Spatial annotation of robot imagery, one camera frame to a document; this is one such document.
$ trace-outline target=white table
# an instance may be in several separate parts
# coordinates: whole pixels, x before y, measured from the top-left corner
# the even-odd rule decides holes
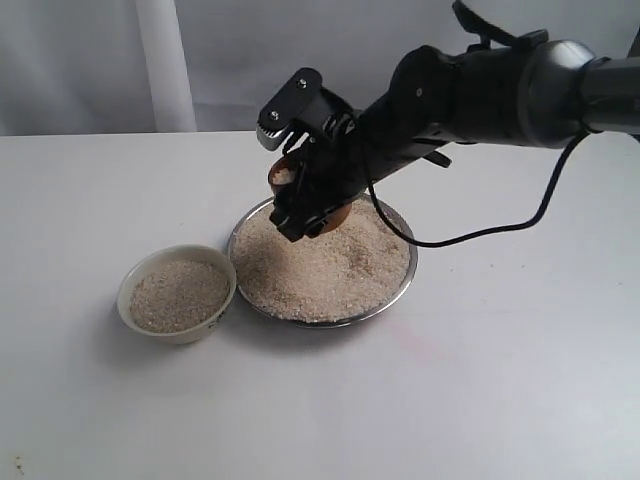
[[[380,185],[420,238],[530,216],[558,155],[448,152]],[[640,478],[640,145],[588,139],[537,228],[421,251],[360,326],[237,298],[192,346],[128,331],[127,270],[223,247],[274,160],[252,133],[0,139],[1,479]]]

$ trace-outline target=white bowl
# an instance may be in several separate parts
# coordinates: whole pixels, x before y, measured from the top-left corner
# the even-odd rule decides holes
[[[144,330],[133,321],[131,315],[131,294],[142,279],[157,271],[161,266],[176,260],[206,262],[216,266],[227,275],[227,279],[229,280],[229,293],[227,294],[227,298],[225,298],[224,303],[214,315],[195,327],[175,333],[154,333]],[[153,337],[166,343],[191,343],[200,340],[214,330],[218,325],[218,320],[229,306],[235,291],[236,270],[224,253],[215,248],[202,245],[177,245],[149,255],[131,269],[127,276],[124,277],[118,290],[118,312],[120,313],[122,321],[129,328],[142,335]]]

